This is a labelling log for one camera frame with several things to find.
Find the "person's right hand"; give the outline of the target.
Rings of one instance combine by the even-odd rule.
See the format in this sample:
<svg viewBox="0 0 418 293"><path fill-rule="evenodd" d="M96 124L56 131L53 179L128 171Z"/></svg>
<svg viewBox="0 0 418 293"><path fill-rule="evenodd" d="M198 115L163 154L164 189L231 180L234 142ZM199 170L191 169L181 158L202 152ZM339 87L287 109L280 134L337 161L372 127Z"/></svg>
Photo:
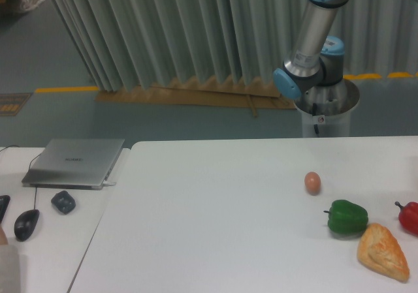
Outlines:
<svg viewBox="0 0 418 293"><path fill-rule="evenodd" d="M2 226L0 226L0 245L8 245L8 238Z"/></svg>

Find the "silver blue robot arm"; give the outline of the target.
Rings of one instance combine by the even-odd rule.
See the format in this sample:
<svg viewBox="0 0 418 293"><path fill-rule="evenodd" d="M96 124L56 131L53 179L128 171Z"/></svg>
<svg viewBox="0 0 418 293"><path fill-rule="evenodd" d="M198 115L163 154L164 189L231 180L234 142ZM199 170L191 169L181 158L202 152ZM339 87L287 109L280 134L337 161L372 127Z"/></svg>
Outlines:
<svg viewBox="0 0 418 293"><path fill-rule="evenodd" d="M345 50L324 50L334 19L347 3L348 64L337 69L327 59L343 59ZM316 85L337 84L343 73L399 72L417 75L417 0L306 0L298 35L283 63L272 74L280 94L295 100Z"/></svg>

